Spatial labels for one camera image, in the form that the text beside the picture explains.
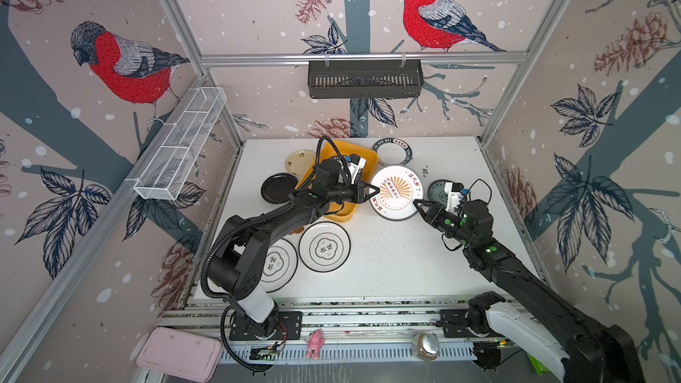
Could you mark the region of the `orange sunburst plate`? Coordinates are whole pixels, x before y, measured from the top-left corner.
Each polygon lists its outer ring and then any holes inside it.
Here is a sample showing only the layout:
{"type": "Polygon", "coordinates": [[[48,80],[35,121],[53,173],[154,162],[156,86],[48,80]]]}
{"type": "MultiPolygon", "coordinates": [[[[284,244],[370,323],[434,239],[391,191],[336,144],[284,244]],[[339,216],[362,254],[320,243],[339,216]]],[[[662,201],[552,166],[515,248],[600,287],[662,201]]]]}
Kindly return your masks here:
{"type": "Polygon", "coordinates": [[[390,221],[404,221],[417,213],[413,202],[424,199],[424,188],[418,175],[405,166],[392,165],[378,170],[371,185],[380,192],[370,200],[372,209],[390,221]]]}

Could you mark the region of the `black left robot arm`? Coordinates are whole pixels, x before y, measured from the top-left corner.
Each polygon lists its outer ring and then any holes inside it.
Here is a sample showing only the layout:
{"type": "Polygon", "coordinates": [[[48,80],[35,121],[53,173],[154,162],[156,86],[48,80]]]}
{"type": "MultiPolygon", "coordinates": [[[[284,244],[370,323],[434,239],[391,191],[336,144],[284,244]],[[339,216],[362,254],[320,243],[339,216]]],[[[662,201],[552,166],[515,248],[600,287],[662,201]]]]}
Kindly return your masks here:
{"type": "Polygon", "coordinates": [[[377,196],[380,188],[363,179],[369,164],[360,152],[342,152],[331,138],[319,138],[311,172],[294,179],[280,207],[250,218],[235,215],[222,226],[200,268],[203,294],[241,314],[247,333],[275,333],[279,306],[261,284],[268,251],[285,235],[329,216],[332,205],[359,205],[377,196]]]}

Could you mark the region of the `white plate under arm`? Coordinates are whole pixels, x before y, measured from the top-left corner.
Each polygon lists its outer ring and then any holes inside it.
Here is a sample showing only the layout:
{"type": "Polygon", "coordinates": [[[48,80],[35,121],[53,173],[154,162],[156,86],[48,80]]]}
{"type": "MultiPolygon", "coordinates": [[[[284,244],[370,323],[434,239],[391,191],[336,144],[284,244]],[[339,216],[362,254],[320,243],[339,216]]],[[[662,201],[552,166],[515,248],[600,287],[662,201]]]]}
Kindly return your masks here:
{"type": "Polygon", "coordinates": [[[268,250],[260,280],[268,294],[285,287],[294,277],[299,264],[298,252],[288,239],[280,239],[268,250]]]}

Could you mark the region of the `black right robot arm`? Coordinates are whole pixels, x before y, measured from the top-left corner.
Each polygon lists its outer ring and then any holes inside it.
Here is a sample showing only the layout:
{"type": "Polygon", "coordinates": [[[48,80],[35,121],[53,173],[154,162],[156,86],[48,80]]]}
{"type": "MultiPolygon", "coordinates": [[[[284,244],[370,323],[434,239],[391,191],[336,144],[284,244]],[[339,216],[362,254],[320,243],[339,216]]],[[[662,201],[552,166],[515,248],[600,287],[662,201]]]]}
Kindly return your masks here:
{"type": "Polygon", "coordinates": [[[452,213],[427,200],[413,202],[422,219],[463,248],[471,269],[509,294],[516,309],[495,292],[469,303],[469,328],[511,340],[563,382],[642,382],[644,372],[629,333],[606,327],[560,297],[493,236],[493,216],[483,200],[452,213]]]}

